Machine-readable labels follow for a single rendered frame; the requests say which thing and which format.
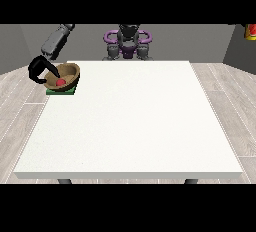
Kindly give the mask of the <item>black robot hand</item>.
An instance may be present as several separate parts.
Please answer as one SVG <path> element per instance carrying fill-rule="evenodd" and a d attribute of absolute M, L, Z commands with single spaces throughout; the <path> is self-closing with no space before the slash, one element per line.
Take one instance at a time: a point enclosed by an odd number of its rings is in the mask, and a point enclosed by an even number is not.
<path fill-rule="evenodd" d="M 44 56 L 39 55 L 35 57 L 28 66 L 29 78 L 37 84 L 44 84 L 47 82 L 46 79 L 40 79 L 39 75 L 45 70 L 48 69 L 52 72 L 57 78 L 60 77 L 58 69 L 50 63 Z"/>

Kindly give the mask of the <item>brown wooden bowl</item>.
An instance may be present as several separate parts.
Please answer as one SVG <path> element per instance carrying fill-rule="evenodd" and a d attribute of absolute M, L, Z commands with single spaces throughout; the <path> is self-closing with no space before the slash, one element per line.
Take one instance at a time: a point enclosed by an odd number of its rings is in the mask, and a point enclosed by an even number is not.
<path fill-rule="evenodd" d="M 44 86 L 55 92 L 64 92 L 73 88 L 79 81 L 80 78 L 80 67 L 75 63 L 64 63 L 57 66 L 57 70 L 60 75 L 60 79 L 64 79 L 66 83 L 61 86 L 57 86 L 56 82 L 58 78 L 52 73 L 48 72 L 45 75 L 47 82 Z"/>

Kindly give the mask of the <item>green square pad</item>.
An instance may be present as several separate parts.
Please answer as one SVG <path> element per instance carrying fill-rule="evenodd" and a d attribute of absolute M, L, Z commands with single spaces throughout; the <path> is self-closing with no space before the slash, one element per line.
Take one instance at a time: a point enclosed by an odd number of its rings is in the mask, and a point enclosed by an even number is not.
<path fill-rule="evenodd" d="M 75 84 L 72 88 L 66 91 L 54 91 L 50 89 L 46 89 L 46 95 L 74 95 L 76 91 L 77 84 Z"/>

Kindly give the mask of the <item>yellow cup with melon print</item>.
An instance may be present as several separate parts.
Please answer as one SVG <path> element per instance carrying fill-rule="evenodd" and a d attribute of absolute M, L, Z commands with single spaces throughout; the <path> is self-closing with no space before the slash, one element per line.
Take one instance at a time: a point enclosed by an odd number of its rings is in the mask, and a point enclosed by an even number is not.
<path fill-rule="evenodd" d="M 256 24 L 247 24 L 245 26 L 245 39 L 256 40 Z"/>

